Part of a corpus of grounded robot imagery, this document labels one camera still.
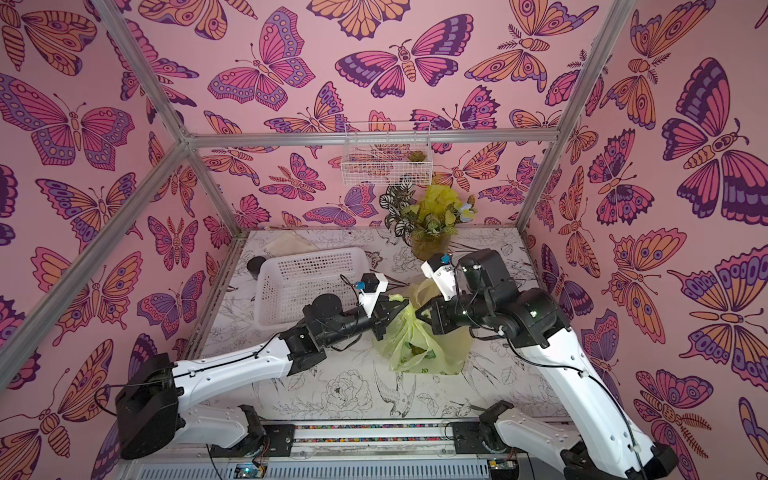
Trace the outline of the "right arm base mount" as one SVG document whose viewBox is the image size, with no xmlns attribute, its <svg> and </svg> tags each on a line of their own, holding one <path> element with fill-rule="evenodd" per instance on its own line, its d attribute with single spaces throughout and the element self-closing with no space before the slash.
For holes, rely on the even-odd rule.
<svg viewBox="0 0 768 480">
<path fill-rule="evenodd" d="M 448 424 L 457 454 L 507 454 L 512 448 L 500 437 L 495 426 L 500 416 L 514 405 L 505 400 L 483 410 L 477 420 L 452 421 Z"/>
</svg>

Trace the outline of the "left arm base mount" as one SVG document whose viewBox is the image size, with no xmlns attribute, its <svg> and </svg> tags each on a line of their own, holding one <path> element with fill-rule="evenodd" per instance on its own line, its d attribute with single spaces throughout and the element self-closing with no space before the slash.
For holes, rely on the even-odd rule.
<svg viewBox="0 0 768 480">
<path fill-rule="evenodd" d="M 242 404 L 238 408 L 247 421 L 246 435 L 229 448 L 211 445 L 209 449 L 214 458 L 290 456 L 295 440 L 295 424 L 264 424 L 253 406 Z"/>
</svg>

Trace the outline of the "yellow-green plastic bag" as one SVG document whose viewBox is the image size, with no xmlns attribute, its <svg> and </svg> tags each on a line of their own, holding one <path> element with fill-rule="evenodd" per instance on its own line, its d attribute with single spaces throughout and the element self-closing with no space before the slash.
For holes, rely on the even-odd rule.
<svg viewBox="0 0 768 480">
<path fill-rule="evenodd" d="M 435 335 L 432 327 L 416 317 L 416 310 L 433 297 L 442 298 L 433 280 L 411 285 L 405 295 L 409 305 L 386 329 L 382 340 L 375 340 L 376 351 L 386 359 L 389 369 L 396 373 L 458 375 L 472 349 L 473 338 L 461 328 L 445 335 Z"/>
</svg>

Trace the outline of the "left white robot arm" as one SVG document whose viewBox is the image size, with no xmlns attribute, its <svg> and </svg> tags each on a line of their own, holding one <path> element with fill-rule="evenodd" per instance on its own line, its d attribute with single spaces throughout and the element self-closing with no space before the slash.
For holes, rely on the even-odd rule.
<svg viewBox="0 0 768 480">
<path fill-rule="evenodd" d="M 203 402 L 308 370 L 326 359 L 327 349 L 367 331 L 383 337 L 409 302 L 389 295 L 373 300 L 370 310 L 344 311 L 336 295 L 322 294 L 304 306 L 293 327 L 260 345 L 196 360 L 173 362 L 166 354 L 148 358 L 115 398 L 121 458 L 147 457 L 173 443 L 257 449 L 263 433 L 254 408 L 241 405 L 228 413 Z"/>
</svg>

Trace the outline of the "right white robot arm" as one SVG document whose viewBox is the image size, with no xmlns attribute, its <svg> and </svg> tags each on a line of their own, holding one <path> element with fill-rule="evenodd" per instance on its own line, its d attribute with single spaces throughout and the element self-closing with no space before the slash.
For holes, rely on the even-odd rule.
<svg viewBox="0 0 768 480">
<path fill-rule="evenodd" d="M 418 309 L 418 318 L 436 335 L 467 327 L 504 340 L 514 358 L 549 384 L 573 424 L 566 431 L 499 401 L 479 416 L 488 448 L 522 450 L 567 479 L 663 479 L 674 472 L 677 454 L 629 418 L 550 293 L 519 290 L 500 254 L 491 249 L 458 261 L 437 253 L 421 270 L 440 293 Z"/>
</svg>

